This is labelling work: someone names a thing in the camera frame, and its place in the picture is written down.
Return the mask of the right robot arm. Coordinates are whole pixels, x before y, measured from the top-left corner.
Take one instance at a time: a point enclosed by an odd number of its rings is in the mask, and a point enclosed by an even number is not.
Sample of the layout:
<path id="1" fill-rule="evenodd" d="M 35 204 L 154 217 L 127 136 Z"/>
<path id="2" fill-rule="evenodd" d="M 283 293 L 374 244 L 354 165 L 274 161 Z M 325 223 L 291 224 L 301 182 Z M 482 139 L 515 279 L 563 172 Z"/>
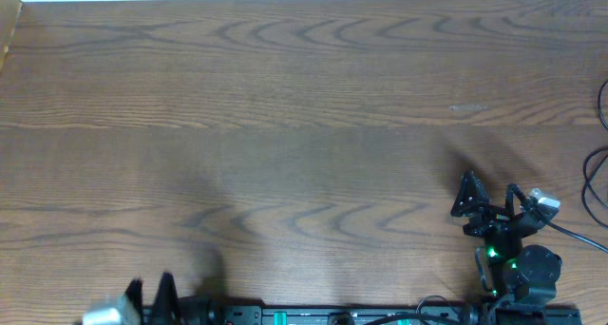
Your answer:
<path id="1" fill-rule="evenodd" d="M 510 183 L 504 205 L 491 203 L 481 180 L 473 172 L 463 174 L 450 211 L 465 217 L 465 235 L 479 238 L 475 260 L 483 288 L 494 296 L 461 313 L 464 324 L 546 324 L 546 304 L 557 294 L 561 257 L 541 245 L 523 244 L 559 212 L 557 198 L 535 188 L 524 194 Z"/>

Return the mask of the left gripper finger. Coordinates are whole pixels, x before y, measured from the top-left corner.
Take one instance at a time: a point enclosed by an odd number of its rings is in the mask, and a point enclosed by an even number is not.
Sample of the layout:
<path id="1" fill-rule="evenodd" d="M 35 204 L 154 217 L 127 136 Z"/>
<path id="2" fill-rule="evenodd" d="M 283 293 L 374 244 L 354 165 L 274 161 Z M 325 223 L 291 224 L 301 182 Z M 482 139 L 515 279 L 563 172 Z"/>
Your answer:
<path id="1" fill-rule="evenodd" d="M 130 281 L 124 294 L 131 302 L 138 315 L 143 314 L 143 281 L 139 278 L 134 278 Z"/>
<path id="2" fill-rule="evenodd" d="M 181 323 L 181 307 L 173 275 L 164 272 L 151 307 L 151 325 Z"/>

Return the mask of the cardboard box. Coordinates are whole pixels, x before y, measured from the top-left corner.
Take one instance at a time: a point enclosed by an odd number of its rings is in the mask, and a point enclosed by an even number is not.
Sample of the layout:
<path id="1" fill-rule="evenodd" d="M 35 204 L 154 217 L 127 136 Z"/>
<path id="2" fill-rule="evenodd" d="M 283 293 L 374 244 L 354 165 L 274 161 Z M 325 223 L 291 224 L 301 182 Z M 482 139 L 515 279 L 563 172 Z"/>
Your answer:
<path id="1" fill-rule="evenodd" d="M 0 68 L 9 53 L 22 6 L 21 0 L 0 0 Z"/>

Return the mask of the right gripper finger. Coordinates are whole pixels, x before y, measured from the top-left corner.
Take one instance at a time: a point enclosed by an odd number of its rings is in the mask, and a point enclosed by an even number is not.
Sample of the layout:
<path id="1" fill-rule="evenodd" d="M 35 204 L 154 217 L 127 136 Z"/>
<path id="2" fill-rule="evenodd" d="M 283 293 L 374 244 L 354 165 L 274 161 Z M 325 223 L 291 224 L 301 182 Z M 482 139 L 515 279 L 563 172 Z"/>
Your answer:
<path id="1" fill-rule="evenodd" d="M 485 215 L 490 210 L 490 197 L 482 181 L 472 170 L 466 171 L 461 179 L 457 197 L 450 210 L 455 218 Z"/>
<path id="2" fill-rule="evenodd" d="M 517 198 L 519 201 L 522 201 L 523 192 L 516 183 L 512 182 L 506 187 L 505 190 L 504 207 L 508 216 L 515 215 L 514 198 Z"/>

